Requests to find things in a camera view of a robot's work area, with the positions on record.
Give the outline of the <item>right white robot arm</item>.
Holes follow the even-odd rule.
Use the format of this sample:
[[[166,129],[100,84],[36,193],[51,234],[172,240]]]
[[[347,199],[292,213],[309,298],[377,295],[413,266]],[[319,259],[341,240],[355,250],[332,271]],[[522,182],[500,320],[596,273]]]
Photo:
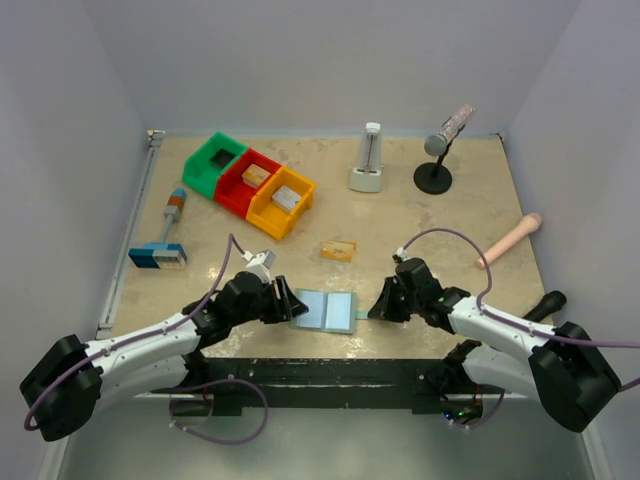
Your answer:
[[[580,433],[622,391],[622,383],[587,332],[567,322],[550,327],[483,309],[477,297],[441,286],[419,258],[398,260],[367,313],[464,337],[425,378],[441,397],[475,384],[537,401],[560,426]]]

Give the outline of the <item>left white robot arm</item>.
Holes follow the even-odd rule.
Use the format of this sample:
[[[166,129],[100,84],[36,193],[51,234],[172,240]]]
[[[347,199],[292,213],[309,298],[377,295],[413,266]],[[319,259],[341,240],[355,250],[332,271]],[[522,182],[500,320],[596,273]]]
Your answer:
[[[27,431],[47,442],[84,426],[99,409],[140,393],[187,387],[192,357],[244,323],[289,322],[308,313],[284,276],[270,282],[243,271],[220,290],[157,324],[107,340],[57,340],[21,381]]]

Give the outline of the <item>green card holder wallet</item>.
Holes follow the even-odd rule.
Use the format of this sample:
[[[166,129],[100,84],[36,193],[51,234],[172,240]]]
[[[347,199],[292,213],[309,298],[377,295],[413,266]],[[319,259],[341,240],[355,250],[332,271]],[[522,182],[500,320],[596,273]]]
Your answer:
[[[308,312],[290,321],[294,329],[351,335],[358,320],[367,320],[367,312],[358,308],[355,292],[297,289],[296,297]]]

